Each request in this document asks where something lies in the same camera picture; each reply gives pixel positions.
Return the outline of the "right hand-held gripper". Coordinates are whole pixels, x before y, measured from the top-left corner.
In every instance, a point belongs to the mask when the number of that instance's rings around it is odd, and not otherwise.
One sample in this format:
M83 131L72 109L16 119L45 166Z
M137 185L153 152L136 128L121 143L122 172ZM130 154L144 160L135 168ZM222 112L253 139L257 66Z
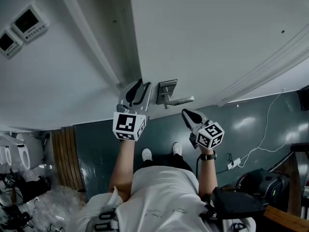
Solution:
M225 131L218 122L204 125L208 118L197 110L182 109L182 118L191 130L189 140L194 148L202 146L207 150L213 149L222 142Z

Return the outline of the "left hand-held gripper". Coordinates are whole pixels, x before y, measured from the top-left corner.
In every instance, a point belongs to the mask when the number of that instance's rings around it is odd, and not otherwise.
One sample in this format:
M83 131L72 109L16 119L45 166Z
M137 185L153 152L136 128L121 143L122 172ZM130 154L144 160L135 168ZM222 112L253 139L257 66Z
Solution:
M120 92L112 125L112 131L117 139L137 141L146 127L152 84L146 83L140 100L133 102L141 85L142 79L139 79Z

